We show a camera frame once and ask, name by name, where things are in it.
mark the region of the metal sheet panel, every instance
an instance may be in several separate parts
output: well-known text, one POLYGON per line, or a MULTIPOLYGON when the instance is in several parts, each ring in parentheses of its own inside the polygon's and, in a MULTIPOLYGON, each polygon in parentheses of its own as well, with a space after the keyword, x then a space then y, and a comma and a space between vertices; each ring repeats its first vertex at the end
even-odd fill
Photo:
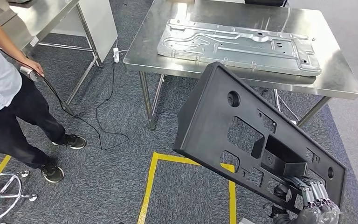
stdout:
POLYGON ((198 62, 317 76, 318 60, 306 35, 170 19, 157 53, 198 62))

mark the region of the black sneaker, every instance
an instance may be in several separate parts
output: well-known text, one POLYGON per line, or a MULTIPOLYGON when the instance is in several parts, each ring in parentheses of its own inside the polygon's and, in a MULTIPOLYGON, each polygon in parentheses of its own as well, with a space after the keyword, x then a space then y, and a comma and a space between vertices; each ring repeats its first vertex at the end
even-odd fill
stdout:
POLYGON ((86 141, 86 139, 84 139, 83 137, 80 137, 78 135, 66 134, 65 135, 65 143, 61 144, 61 145, 68 145, 72 149, 82 149, 87 145, 87 141, 86 141))
POLYGON ((50 183, 58 183, 64 178, 64 171, 56 165, 54 161, 39 167, 42 176, 50 183))

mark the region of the person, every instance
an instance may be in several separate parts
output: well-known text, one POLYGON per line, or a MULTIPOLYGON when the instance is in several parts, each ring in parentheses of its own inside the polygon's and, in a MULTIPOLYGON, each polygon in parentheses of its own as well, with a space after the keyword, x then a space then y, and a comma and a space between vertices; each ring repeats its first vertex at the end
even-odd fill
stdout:
MULTIPOLYGON (((44 76, 41 65, 25 57, 1 27, 0 48, 44 76)), ((55 145, 68 145, 72 149, 86 146, 84 138, 65 133, 64 127, 49 113, 47 101, 34 82, 20 74, 0 53, 0 153, 40 169, 49 182, 62 180, 64 172, 57 166, 56 160, 27 142, 16 117, 40 127, 55 145)))

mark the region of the table top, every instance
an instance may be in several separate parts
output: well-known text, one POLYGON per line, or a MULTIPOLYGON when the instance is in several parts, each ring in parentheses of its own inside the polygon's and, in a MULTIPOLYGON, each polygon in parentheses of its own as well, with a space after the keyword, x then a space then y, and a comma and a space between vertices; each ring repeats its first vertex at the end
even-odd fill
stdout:
POLYGON ((200 78, 207 63, 157 54, 157 45, 169 19, 307 35, 314 38, 312 46, 322 69, 319 76, 228 68, 251 86, 336 98, 358 97, 358 81, 320 11, 210 0, 154 0, 124 58, 128 69, 200 78))
POLYGON ((32 48, 29 43, 42 40, 62 20, 79 0, 34 0, 29 7, 10 6, 17 13, 5 23, 6 31, 19 49, 32 48))

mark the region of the power cord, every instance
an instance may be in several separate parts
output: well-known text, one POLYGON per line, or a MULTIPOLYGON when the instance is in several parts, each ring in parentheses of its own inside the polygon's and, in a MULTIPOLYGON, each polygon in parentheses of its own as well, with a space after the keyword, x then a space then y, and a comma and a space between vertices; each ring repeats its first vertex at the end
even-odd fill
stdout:
MULTIPOLYGON (((27 67, 29 67, 29 68, 32 68, 31 66, 29 66, 29 65, 27 65, 27 64, 25 64, 25 63, 23 63, 23 62, 20 62, 19 60, 15 59, 14 57, 12 57, 12 56, 9 55, 8 53, 6 53, 4 50, 2 50, 1 48, 0 48, 0 50, 1 50, 3 53, 5 53, 7 56, 9 56, 10 58, 12 58, 13 60, 17 61, 18 63, 23 64, 23 65, 25 65, 25 66, 27 66, 27 67)), ((70 116, 72 116, 72 117, 74 117, 74 118, 77 118, 77 119, 83 121, 83 122, 86 123, 88 126, 90 126, 92 129, 94 129, 94 131, 98 134, 99 146, 100 146, 100 148, 101 148, 102 151, 115 148, 115 147, 120 146, 120 145, 122 145, 122 144, 124 144, 124 143, 126 143, 127 141, 130 140, 130 138, 129 138, 126 134, 118 133, 118 132, 108 132, 108 131, 106 131, 106 130, 101 126, 101 123, 100 123, 100 121, 99 121, 99 119, 98 119, 98 108, 99 108, 100 106, 102 106, 104 103, 108 102, 108 101, 112 98, 112 96, 113 96, 114 84, 115 84, 115 64, 113 64, 113 71, 112 71, 112 73, 113 73, 113 78, 112 78, 112 90, 111 90, 111 92, 110 92, 109 97, 106 98, 102 103, 100 103, 100 104, 95 108, 95 117, 96 117, 96 121, 97 121, 97 123, 98 123, 98 126, 100 127, 100 129, 102 130, 103 133, 124 136, 124 137, 126 138, 126 140, 124 140, 124 141, 122 141, 122 142, 120 142, 120 143, 117 143, 117 144, 115 144, 114 146, 111 146, 111 147, 109 147, 109 148, 105 148, 105 149, 102 148, 101 134, 99 133, 99 131, 98 131, 94 126, 92 126, 89 122, 85 121, 85 120, 82 119, 81 117, 78 117, 78 116, 76 116, 76 115, 72 115, 72 114, 70 114, 69 112, 67 112, 67 111, 64 109, 64 107, 62 106, 62 101, 61 101, 61 99, 58 97, 58 93, 55 91, 54 88, 50 88, 51 91, 53 92, 53 94, 55 95, 55 97, 58 99, 58 102, 60 103, 61 109, 62 109, 63 111, 65 111, 65 112, 66 112, 67 114, 69 114, 70 116)), ((48 81, 45 77, 41 76, 41 75, 40 75, 39 73, 37 73, 37 72, 36 72, 36 74, 38 74, 38 75, 45 81, 45 83, 46 83, 47 85, 49 85, 49 81, 48 81)))

